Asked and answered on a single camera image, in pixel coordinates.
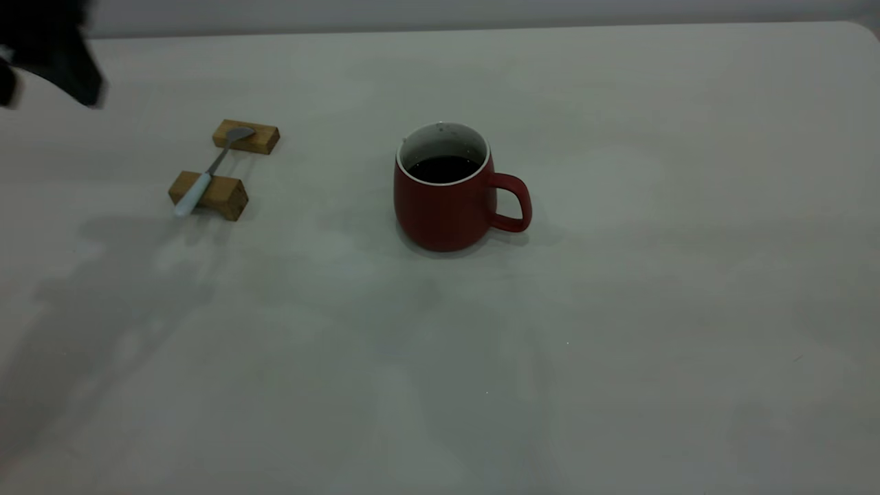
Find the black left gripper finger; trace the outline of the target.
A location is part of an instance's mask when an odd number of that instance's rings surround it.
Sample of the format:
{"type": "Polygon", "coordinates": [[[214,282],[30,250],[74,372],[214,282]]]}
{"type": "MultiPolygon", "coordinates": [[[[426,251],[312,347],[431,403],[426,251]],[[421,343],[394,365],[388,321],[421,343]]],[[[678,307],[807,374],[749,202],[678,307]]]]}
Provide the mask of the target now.
{"type": "Polygon", "coordinates": [[[87,48],[66,48],[60,74],[64,90],[80,104],[100,109],[103,106],[106,81],[100,67],[87,48]]]}

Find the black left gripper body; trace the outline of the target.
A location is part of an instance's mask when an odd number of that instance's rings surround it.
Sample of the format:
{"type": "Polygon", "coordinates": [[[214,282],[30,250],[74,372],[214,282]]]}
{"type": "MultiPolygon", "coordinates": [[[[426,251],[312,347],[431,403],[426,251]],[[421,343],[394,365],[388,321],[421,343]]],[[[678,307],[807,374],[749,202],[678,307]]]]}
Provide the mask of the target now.
{"type": "Polygon", "coordinates": [[[92,68],[83,28],[91,1],[2,1],[1,36],[4,65],[92,68]]]}

